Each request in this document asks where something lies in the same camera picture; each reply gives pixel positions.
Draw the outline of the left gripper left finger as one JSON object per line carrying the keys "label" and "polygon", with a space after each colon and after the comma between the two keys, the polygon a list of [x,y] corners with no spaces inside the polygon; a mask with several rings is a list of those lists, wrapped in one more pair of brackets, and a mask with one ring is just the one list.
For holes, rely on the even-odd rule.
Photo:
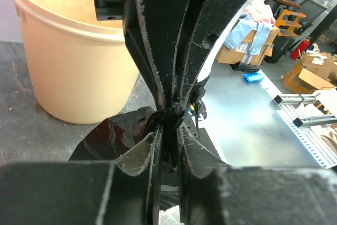
{"label": "left gripper left finger", "polygon": [[158,224],[162,128],[114,161],[1,167],[1,224]]}

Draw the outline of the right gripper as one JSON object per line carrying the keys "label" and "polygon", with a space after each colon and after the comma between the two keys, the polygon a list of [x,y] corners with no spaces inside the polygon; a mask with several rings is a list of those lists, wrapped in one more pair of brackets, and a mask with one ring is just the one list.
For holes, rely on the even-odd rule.
{"label": "right gripper", "polygon": [[[98,21],[122,20],[126,0],[94,0]],[[175,51],[189,0],[135,0],[145,52],[154,77],[153,95],[162,110],[172,104]]]}

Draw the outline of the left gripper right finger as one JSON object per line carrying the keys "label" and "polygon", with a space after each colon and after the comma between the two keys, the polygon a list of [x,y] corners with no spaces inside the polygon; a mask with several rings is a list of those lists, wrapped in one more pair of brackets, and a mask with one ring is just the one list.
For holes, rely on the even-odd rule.
{"label": "left gripper right finger", "polygon": [[177,130],[184,224],[336,224],[336,172],[319,167],[232,167]]}

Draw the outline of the black trash bag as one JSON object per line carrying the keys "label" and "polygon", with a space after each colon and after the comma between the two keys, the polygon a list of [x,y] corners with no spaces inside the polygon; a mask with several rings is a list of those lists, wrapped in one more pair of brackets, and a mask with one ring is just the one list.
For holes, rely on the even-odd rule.
{"label": "black trash bag", "polygon": [[[117,159],[142,140],[146,118],[153,112],[150,106],[146,106],[105,119],[76,146],[69,160]],[[160,209],[167,210],[178,204],[176,166],[163,161]]]}

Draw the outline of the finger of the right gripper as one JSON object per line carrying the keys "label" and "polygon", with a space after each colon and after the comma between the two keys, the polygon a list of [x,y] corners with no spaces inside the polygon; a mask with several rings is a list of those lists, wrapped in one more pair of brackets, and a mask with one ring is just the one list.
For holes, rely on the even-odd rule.
{"label": "finger of the right gripper", "polygon": [[190,0],[176,52],[174,110],[185,110],[202,65],[215,41],[247,0]]}

